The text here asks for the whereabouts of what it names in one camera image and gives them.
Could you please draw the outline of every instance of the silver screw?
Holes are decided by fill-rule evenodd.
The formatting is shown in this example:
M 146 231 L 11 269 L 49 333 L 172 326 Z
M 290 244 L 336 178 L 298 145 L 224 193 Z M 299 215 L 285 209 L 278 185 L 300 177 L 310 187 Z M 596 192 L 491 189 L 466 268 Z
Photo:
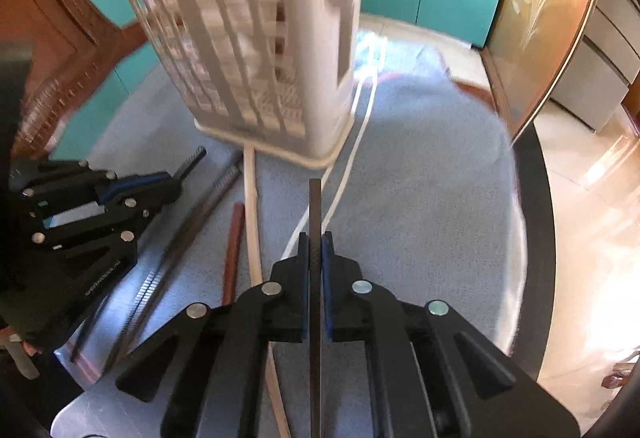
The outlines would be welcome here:
M 200 319 L 207 314 L 207 305 L 203 303 L 192 303 L 187 307 L 187 315 L 192 319 Z
M 133 238 L 135 238 L 135 236 L 131 231 L 122 231 L 120 233 L 120 238 L 122 239 L 122 241 L 126 241 L 128 243 L 129 241 L 133 241 Z
M 355 293 L 369 293 L 373 290 L 373 285 L 369 281 L 364 281 L 363 279 L 359 281 L 354 281 L 351 285 L 351 290 Z
M 275 281 L 268 281 L 262 285 L 262 293 L 265 295 L 277 295 L 282 292 L 282 285 Z
M 431 301 L 429 303 L 429 312 L 434 315 L 446 315 L 449 313 L 449 305 L 440 300 Z

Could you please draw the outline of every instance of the dark wooden stick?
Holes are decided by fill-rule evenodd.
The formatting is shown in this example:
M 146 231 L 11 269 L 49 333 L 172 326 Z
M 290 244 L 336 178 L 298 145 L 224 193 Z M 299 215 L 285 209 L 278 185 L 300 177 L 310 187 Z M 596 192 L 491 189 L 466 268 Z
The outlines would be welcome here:
M 236 202 L 231 216 L 229 239 L 226 245 L 226 261 L 224 288 L 222 292 L 222 304 L 231 304 L 236 298 L 236 278 L 238 278 L 238 257 L 240 255 L 240 243 L 244 233 L 244 204 Z

